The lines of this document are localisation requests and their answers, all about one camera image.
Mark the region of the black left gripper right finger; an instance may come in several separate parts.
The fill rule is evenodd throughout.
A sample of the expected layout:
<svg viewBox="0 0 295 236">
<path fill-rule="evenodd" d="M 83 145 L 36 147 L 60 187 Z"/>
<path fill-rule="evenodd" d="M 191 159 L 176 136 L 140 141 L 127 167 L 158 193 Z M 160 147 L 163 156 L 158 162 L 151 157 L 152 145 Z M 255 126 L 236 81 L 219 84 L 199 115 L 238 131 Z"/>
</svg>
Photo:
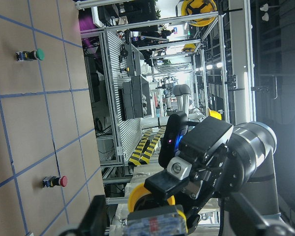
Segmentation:
<svg viewBox="0 0 295 236">
<path fill-rule="evenodd" d="M 295 230 L 280 220 L 277 197 L 250 200 L 240 192 L 229 195 L 229 224 L 236 236 L 295 236 Z"/>
</svg>

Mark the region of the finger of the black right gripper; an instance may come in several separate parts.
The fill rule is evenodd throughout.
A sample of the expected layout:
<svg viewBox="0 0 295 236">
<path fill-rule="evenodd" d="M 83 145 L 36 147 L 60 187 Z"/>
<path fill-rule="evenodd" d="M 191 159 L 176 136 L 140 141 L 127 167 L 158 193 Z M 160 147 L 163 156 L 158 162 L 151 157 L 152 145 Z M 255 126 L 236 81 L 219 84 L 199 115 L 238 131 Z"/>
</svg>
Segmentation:
<svg viewBox="0 0 295 236">
<path fill-rule="evenodd" d="M 148 177 L 144 182 L 144 187 L 151 192 L 157 202 L 164 204 L 171 196 L 181 195 L 180 192 L 190 180 L 190 177 L 179 180 L 167 171 L 160 171 Z"/>
<path fill-rule="evenodd" d="M 192 206 L 188 204 L 181 204 L 183 207 L 183 212 L 186 216 L 186 224 L 188 233 L 191 234 L 195 231 L 199 221 L 202 219 L 199 212 L 204 207 L 202 205 Z"/>
</svg>

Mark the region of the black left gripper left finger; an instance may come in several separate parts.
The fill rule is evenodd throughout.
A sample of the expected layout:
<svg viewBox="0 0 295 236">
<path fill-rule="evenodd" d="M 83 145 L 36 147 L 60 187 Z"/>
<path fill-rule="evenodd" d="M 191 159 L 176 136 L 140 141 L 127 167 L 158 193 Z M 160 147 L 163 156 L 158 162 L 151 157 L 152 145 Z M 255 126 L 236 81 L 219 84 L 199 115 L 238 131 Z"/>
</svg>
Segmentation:
<svg viewBox="0 0 295 236">
<path fill-rule="evenodd" d="M 58 236 L 104 236 L 107 228 L 105 195 L 93 197 L 85 215 L 77 227 L 61 230 Z"/>
</svg>

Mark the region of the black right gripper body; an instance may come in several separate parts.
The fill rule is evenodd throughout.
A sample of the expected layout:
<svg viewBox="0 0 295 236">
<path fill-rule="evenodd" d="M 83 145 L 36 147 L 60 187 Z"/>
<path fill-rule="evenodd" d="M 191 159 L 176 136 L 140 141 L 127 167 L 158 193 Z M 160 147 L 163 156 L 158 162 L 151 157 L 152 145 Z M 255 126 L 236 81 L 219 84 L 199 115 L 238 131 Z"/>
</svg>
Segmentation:
<svg viewBox="0 0 295 236">
<path fill-rule="evenodd" d="M 233 126 L 207 117 L 187 125 L 187 133 L 166 168 L 179 180 L 191 178 L 181 195 L 175 195 L 177 203 L 204 206 L 211 198 L 238 191 L 248 180 L 246 124 Z"/>
</svg>

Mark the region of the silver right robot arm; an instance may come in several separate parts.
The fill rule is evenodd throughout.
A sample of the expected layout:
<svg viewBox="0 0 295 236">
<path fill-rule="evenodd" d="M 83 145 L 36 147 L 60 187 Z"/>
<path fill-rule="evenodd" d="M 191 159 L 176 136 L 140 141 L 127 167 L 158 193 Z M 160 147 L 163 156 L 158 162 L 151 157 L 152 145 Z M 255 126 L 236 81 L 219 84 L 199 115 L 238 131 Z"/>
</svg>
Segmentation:
<svg viewBox="0 0 295 236">
<path fill-rule="evenodd" d="M 257 121 L 234 126 L 213 117 L 196 122 L 170 116 L 159 153 L 163 170 L 144 186 L 159 204 L 176 199 L 189 232 L 205 204 L 218 198 L 222 236 L 295 236 L 280 220 L 276 147 L 274 131 Z"/>
</svg>

